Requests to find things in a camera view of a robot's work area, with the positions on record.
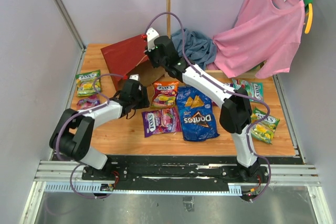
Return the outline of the green candy snack bag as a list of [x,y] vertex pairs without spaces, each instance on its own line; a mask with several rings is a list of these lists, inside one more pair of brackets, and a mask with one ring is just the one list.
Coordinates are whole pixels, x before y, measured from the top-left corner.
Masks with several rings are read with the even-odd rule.
[[249,97],[264,101],[264,86],[262,82],[250,82],[243,79],[232,79],[235,89],[244,88]]

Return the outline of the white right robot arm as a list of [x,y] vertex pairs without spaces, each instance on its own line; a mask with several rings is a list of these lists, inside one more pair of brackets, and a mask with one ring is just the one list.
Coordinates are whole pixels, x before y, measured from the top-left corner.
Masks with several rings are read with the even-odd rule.
[[251,140],[250,130],[254,123],[250,118],[251,97],[247,91],[243,88],[235,90],[210,76],[186,56],[179,57],[168,36],[154,32],[146,34],[144,40],[147,42],[145,54],[153,67],[163,67],[170,77],[196,88],[221,109],[219,123],[232,135],[237,151],[238,177],[250,182],[260,175],[262,180],[270,182],[271,169],[260,170],[260,160],[265,157],[255,152]]

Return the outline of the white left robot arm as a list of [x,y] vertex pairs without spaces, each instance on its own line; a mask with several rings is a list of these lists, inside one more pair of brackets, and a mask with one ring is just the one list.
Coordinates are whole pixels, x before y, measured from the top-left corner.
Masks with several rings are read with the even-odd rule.
[[148,108],[149,105],[147,87],[131,76],[121,90],[101,105],[80,111],[64,110],[51,135],[49,146],[56,151],[59,159],[62,154],[85,165],[92,178],[119,178],[117,165],[106,154],[91,146],[93,131],[107,122],[128,117],[131,110]]

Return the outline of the red paper bag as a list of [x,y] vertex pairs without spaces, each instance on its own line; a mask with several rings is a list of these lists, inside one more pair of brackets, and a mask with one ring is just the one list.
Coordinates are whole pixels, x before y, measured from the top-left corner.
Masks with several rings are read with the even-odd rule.
[[101,48],[101,53],[110,73],[115,89],[121,89],[125,83],[122,76],[138,74],[144,86],[150,86],[165,75],[162,67],[154,68],[144,53],[146,41],[140,35]]

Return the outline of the orange Fox's candy bag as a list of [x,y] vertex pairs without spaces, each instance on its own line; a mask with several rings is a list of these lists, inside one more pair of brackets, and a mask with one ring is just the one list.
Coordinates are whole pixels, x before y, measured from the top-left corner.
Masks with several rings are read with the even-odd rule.
[[156,81],[154,82],[154,94],[152,97],[151,107],[155,109],[169,109],[175,106],[178,81]]

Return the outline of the green white snack bag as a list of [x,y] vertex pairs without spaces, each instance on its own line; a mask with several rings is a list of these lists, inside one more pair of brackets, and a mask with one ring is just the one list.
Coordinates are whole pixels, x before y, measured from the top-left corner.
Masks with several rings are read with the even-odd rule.
[[91,72],[80,73],[76,75],[76,88],[78,97],[88,97],[96,94],[96,90],[101,91],[100,79],[96,81],[95,86],[94,81],[101,74],[100,70],[95,70]]

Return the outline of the green yellow Fox's candy bag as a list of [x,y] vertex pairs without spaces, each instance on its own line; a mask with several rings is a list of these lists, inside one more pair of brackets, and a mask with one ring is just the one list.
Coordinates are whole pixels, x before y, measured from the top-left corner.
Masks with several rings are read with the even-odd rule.
[[[253,113],[251,115],[251,122],[254,123],[262,119],[266,115],[265,112],[261,111],[257,107],[253,108]],[[255,124],[251,131],[252,137],[262,141],[267,144],[272,144],[276,128],[280,120],[272,115],[269,115],[265,120]]]

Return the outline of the purple berries Fox's candy bag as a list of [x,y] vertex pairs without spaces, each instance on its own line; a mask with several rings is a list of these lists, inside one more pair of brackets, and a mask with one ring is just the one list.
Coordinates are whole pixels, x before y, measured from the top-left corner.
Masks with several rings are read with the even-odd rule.
[[142,120],[144,137],[182,131],[176,107],[142,112]]

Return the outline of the blue Doritos chip bag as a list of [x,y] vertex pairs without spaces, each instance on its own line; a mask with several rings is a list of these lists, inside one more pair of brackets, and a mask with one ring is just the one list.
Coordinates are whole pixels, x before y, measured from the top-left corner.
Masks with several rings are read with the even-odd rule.
[[212,101],[208,96],[196,88],[180,86],[176,105],[185,141],[203,142],[219,137]]

